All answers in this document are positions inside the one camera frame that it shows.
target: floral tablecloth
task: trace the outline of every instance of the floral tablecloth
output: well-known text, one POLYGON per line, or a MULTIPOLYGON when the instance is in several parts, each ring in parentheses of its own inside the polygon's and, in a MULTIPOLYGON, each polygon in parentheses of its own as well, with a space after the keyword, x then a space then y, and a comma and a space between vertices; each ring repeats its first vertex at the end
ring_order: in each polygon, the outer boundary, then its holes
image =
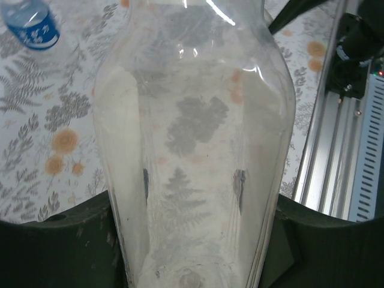
MULTIPOLYGON (((286 2, 267 0, 266 9, 276 16, 286 2)), ((84 3, 92 8, 80 9, 84 17, 77 15, 76 21, 89 24, 73 31, 80 53, 61 80, 42 72, 39 63, 0 26, 1 220, 44 221, 106 189, 95 145, 91 91, 102 55, 125 23, 127 10, 117 0, 84 3)), ((288 197, 296 181, 336 5, 328 2, 315 8, 275 37, 297 98, 280 191, 288 197)))

